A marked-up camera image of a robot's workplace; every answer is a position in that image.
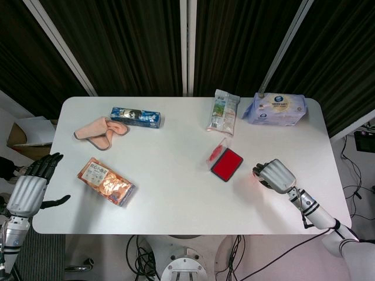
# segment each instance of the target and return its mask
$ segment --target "blue box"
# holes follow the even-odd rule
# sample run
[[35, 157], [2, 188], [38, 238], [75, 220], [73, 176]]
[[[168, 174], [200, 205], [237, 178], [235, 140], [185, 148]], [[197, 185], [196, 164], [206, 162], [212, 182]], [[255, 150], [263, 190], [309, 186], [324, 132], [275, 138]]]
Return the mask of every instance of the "blue box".
[[158, 128], [160, 127], [161, 114], [155, 111], [114, 107], [111, 119], [127, 125]]

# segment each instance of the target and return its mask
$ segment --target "white table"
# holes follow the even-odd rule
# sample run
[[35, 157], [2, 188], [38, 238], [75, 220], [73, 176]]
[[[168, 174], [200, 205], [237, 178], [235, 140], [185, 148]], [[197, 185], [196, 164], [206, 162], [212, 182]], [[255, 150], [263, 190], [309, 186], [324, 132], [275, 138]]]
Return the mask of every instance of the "white table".
[[[244, 162], [227, 182], [208, 171], [205, 160], [225, 137], [208, 132], [212, 98], [74, 97], [62, 108], [52, 151], [64, 154], [45, 200], [70, 194], [65, 204], [40, 210], [37, 232], [54, 234], [315, 234], [301, 214], [252, 176], [257, 163], [279, 158], [305, 189], [335, 218], [351, 226], [338, 170], [319, 104], [292, 127], [250, 125], [240, 119], [251, 98], [242, 98], [231, 149]], [[73, 132], [113, 106], [162, 113], [160, 129], [132, 126], [100, 151]], [[95, 157], [132, 181], [136, 191], [118, 207], [77, 178]]]

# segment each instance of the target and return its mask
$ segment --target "orange snack bag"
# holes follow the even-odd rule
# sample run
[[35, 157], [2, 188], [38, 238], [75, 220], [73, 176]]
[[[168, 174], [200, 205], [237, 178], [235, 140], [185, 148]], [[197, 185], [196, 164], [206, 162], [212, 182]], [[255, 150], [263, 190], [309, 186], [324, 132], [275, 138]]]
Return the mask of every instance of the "orange snack bag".
[[77, 177], [117, 206], [123, 205], [135, 187], [93, 157]]

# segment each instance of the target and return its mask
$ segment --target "blue packaging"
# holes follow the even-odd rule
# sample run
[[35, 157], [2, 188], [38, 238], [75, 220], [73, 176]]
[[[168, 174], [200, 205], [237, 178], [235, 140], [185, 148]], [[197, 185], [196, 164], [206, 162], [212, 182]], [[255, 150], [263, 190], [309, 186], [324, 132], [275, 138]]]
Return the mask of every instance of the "blue packaging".
[[127, 125], [158, 128], [160, 127], [161, 115], [160, 112], [114, 107], [112, 108], [111, 119]]
[[247, 119], [250, 124], [293, 126], [306, 114], [306, 111], [303, 95], [267, 92], [264, 98], [260, 98], [256, 93], [243, 119]]

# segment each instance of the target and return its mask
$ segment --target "label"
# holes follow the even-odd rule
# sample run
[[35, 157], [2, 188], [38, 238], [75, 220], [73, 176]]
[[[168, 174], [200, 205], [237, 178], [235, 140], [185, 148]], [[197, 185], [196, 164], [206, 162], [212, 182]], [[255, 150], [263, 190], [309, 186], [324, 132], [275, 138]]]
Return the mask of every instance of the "label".
[[289, 107], [288, 98], [280, 94], [270, 94], [268, 101], [275, 112], [286, 111]]
[[91, 162], [86, 171], [82, 175], [82, 179], [87, 180], [95, 186], [99, 186], [108, 174], [108, 169], [100, 166], [97, 163]]

